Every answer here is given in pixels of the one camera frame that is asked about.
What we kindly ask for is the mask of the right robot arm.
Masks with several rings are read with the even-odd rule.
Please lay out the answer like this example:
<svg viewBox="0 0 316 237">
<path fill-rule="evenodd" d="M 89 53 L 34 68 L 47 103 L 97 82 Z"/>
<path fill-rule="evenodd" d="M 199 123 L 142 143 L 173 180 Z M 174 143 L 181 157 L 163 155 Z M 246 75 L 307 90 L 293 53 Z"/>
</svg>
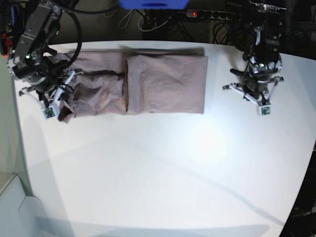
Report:
<svg viewBox="0 0 316 237">
<path fill-rule="evenodd" d="M 12 79 L 27 82 L 39 96 L 45 109 L 53 103 L 49 95 L 57 92 L 73 92 L 65 82 L 66 70 L 77 59 L 82 46 L 82 29 L 74 13 L 74 4 L 63 5 L 60 1 L 41 0 L 29 16 L 24 32 L 20 35 L 14 53 L 8 61 L 8 71 Z M 53 63 L 45 53 L 55 56 L 57 52 L 49 47 L 49 42 L 60 30 L 62 13 L 67 13 L 77 30 L 77 47 L 69 60 Z"/>
</svg>

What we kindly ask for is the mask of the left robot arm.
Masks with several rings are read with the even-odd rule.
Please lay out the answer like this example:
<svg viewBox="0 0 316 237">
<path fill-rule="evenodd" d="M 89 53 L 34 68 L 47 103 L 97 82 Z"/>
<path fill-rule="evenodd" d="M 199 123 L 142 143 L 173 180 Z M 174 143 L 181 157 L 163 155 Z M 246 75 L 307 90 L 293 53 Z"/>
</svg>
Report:
<svg viewBox="0 0 316 237">
<path fill-rule="evenodd" d="M 264 112 L 271 108 L 270 100 L 282 77 L 274 77 L 282 68 L 279 53 L 281 12 L 286 10 L 284 0 L 249 0 L 244 16 L 250 23 L 253 40 L 243 54 L 247 63 L 244 71 L 230 69 L 238 83 L 223 86 L 234 90 Z"/>
</svg>

